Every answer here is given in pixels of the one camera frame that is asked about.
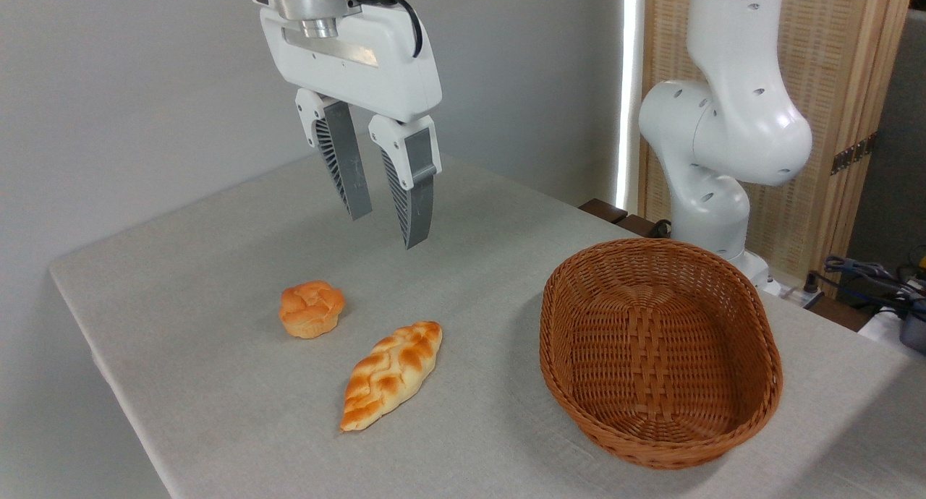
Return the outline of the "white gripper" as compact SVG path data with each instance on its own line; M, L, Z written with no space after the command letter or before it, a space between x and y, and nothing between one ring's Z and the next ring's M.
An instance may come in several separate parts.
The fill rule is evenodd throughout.
M404 247L423 242L441 172L436 125L426 116L442 101L429 38L422 37L414 57L412 22L402 8L367 6L339 20L336 38L307 38L271 8L259 17L281 76L299 87L295 103L307 142L321 154L351 219L373 206L347 103L376 114L368 130L381 149Z

